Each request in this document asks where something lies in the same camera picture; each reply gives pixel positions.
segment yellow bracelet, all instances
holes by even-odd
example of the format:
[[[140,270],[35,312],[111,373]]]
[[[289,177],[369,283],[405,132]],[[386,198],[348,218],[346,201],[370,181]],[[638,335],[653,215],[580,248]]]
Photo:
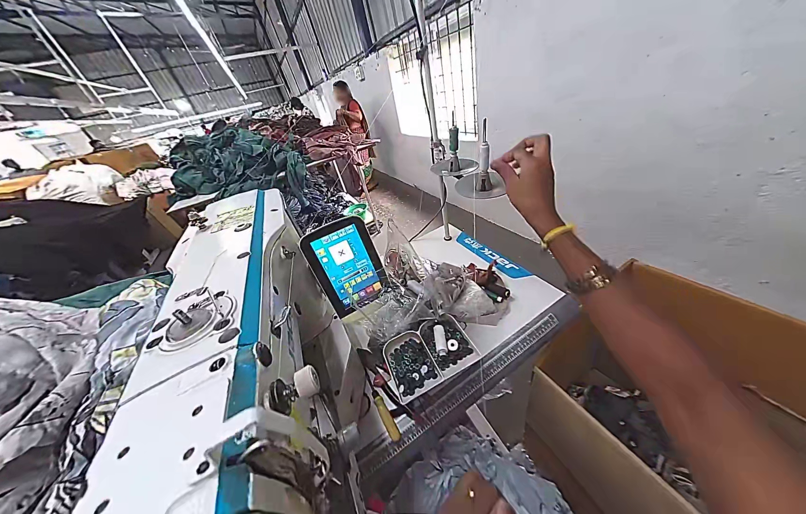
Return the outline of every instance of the yellow bracelet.
[[[549,244],[551,244],[554,239],[572,230],[574,230],[574,223],[567,223],[565,225],[562,225],[561,227],[552,228],[551,230],[546,232],[545,236],[543,236],[543,240],[542,242],[539,243],[539,246],[541,246],[543,250],[548,250]]]

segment fabric scraps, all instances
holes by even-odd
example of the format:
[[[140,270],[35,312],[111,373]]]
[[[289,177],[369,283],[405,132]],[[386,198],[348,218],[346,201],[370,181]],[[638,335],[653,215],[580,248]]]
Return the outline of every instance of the fabric scraps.
[[[129,177],[116,182],[114,190],[124,200],[172,191],[174,190],[174,184],[171,183],[171,175],[173,174],[174,170],[171,168],[138,169],[130,174]]]
[[[501,455],[494,443],[462,426],[440,441],[437,455],[409,468],[385,512],[438,512],[471,469],[495,485],[516,514],[571,514],[561,491],[534,473],[526,454],[514,449]]]

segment woman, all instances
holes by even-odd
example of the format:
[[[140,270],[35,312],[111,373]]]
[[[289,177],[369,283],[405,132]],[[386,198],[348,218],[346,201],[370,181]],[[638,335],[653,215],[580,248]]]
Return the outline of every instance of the woman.
[[[336,110],[336,123],[349,127],[351,140],[358,142],[370,138],[368,120],[364,117],[362,105],[351,97],[351,89],[349,89],[349,84],[345,80],[337,80],[333,83],[333,99],[336,99],[336,102],[340,104],[340,108]],[[364,184],[369,191],[377,186],[377,183],[371,179],[373,175],[371,158],[373,157],[374,149],[368,148],[367,150],[361,150],[357,159],[362,163]]]

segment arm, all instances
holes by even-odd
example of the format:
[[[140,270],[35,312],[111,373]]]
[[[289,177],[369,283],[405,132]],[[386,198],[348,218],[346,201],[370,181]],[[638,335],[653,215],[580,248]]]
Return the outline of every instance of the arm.
[[[358,101],[354,99],[349,102],[348,108],[340,107],[340,112],[346,117],[346,119],[355,123],[362,123],[362,120],[364,119],[362,106],[359,105]]]
[[[492,168],[540,237],[564,225],[555,206],[548,135],[523,140]],[[602,263],[571,232],[557,236],[549,250],[570,280]],[[618,277],[580,301],[653,402],[713,514],[806,512],[806,464],[751,413],[683,331],[654,314]]]

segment touchscreen display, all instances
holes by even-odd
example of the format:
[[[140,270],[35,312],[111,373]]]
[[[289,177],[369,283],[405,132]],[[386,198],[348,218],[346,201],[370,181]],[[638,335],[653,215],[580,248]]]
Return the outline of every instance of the touchscreen display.
[[[315,239],[310,247],[344,306],[359,304],[381,291],[380,278],[354,225]]]

